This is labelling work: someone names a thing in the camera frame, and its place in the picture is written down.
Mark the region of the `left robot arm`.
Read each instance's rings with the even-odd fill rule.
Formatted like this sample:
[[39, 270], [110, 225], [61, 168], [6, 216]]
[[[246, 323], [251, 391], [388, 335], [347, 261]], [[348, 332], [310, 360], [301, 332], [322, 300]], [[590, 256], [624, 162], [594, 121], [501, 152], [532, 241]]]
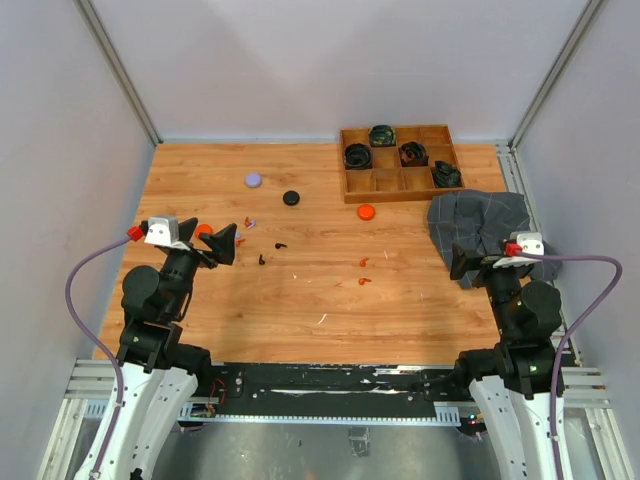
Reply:
[[100, 426], [78, 479], [149, 479], [159, 454], [192, 396], [214, 383], [208, 350], [180, 341], [181, 321], [194, 293], [199, 269], [232, 265], [236, 254], [234, 223], [213, 231], [197, 218], [152, 216], [124, 237], [89, 254], [88, 261], [130, 242], [160, 250], [161, 268], [139, 265], [122, 281], [124, 327], [116, 352], [80, 319], [72, 298], [65, 302], [79, 329], [108, 358], [115, 380]]

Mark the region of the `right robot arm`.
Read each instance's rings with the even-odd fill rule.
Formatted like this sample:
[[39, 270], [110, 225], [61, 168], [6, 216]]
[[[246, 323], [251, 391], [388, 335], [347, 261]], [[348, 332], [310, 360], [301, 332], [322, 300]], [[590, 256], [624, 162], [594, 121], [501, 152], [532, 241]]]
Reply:
[[493, 348], [459, 354], [453, 387], [479, 408], [502, 478], [569, 479], [562, 354], [551, 341], [561, 299], [544, 282], [521, 281], [533, 266], [517, 256], [526, 247], [508, 242], [505, 253], [482, 256], [453, 246], [451, 279], [477, 274], [472, 285], [485, 289], [499, 333]]

